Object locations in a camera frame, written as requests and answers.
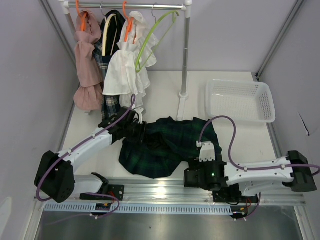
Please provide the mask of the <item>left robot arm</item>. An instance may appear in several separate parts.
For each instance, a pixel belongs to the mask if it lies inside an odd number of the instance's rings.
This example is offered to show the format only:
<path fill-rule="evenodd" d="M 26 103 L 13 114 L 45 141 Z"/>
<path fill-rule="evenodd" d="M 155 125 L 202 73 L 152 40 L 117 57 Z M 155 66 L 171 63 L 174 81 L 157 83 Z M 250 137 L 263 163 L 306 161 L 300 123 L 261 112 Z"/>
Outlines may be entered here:
<path fill-rule="evenodd" d="M 76 175 L 77 169 L 99 151 L 122 139 L 141 143 L 146 130 L 143 108 L 122 107 L 112 117 L 103 120 L 94 132 L 76 144 L 58 153 L 47 151 L 41 158 L 34 185 L 36 197 L 43 201 L 40 193 L 49 200 L 62 203 L 70 197 L 82 200 L 111 200 L 109 181 L 93 172 Z"/>

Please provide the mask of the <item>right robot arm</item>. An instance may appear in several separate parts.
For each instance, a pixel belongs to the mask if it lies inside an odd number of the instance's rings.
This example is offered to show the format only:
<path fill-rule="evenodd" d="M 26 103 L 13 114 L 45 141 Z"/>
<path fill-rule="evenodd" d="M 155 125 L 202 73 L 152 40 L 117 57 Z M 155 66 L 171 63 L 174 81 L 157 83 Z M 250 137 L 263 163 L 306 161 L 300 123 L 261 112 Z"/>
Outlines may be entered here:
<path fill-rule="evenodd" d="M 222 155 L 200 158 L 184 171 L 184 187 L 212 193 L 215 203 L 257 203 L 263 192 L 290 189 L 295 193 L 317 190 L 312 166 L 298 151 L 272 161 L 233 165 Z"/>

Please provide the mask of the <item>green plaid skirt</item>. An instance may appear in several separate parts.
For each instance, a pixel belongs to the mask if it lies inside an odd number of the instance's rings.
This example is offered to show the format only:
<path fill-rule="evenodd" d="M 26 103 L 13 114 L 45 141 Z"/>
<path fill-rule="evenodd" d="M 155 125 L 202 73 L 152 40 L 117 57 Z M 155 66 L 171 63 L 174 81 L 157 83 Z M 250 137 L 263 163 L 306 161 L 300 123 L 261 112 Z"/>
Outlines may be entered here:
<path fill-rule="evenodd" d="M 196 147 L 206 120 L 176 121 L 172 117 L 147 123 L 142 142 L 125 138 L 119 163 L 131 174 L 151 179 L 171 176 L 181 162 L 191 162 L 200 156 Z"/>

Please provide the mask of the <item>white ruffled skirt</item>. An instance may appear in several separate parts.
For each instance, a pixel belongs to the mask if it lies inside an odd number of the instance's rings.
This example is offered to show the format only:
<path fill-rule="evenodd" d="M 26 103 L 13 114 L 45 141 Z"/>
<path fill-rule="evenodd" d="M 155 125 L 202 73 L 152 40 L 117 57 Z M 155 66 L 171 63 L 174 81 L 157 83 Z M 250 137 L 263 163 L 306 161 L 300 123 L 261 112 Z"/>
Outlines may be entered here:
<path fill-rule="evenodd" d="M 151 28 L 139 11 L 132 11 L 129 16 L 133 18 L 132 31 L 128 35 L 127 42 L 124 42 L 128 25 L 126 21 L 117 43 L 119 50 L 112 56 L 108 65 L 103 95 L 119 96 L 119 103 L 122 107 L 129 107 L 131 96 L 135 95 L 134 107 L 139 108 L 143 106 L 143 98 L 151 82 L 148 77 L 148 67 L 143 67 L 140 72 L 136 73 L 135 62 L 141 47 L 138 41 L 146 37 Z"/>

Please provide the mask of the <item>green plastic hanger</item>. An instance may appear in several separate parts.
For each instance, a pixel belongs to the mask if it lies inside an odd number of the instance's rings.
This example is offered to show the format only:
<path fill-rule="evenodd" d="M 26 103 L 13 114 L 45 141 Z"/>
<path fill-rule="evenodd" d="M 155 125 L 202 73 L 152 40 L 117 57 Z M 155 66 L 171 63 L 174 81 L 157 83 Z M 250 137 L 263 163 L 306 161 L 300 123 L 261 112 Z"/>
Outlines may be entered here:
<path fill-rule="evenodd" d="M 168 27 L 166 32 L 163 34 L 161 38 L 157 38 L 154 34 L 157 27 L 161 24 L 161 22 L 167 18 L 169 15 L 171 15 L 171 25 Z M 164 15 L 162 15 L 153 25 L 153 27 L 149 30 L 147 36 L 143 36 L 138 43 L 141 44 L 139 53 L 136 56 L 135 59 L 135 72 L 139 73 L 144 67 L 150 67 L 153 66 L 157 59 L 154 56 L 154 51 L 157 49 L 158 45 L 161 43 L 161 41 L 164 39 L 166 34 L 170 31 L 170 29 L 175 24 L 177 17 L 179 17 L 180 14 L 177 10 L 171 10 L 166 12 Z"/>

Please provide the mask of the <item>orange plastic hanger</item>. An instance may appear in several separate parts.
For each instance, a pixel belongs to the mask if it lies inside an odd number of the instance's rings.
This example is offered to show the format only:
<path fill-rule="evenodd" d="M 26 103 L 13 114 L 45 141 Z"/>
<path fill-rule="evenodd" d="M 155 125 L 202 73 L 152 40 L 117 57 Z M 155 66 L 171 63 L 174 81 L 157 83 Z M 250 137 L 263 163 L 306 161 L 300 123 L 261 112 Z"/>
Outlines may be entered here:
<path fill-rule="evenodd" d="M 124 0 L 122 3 L 122 11 L 123 11 L 124 17 L 127 20 L 127 27 L 126 27 L 126 32 L 125 32 L 125 36 L 124 36 L 124 42 L 128 41 L 129 33 L 132 32 L 133 22 L 134 22 L 133 18 L 129 17 L 126 13 L 126 4 L 127 4 L 127 1 Z"/>

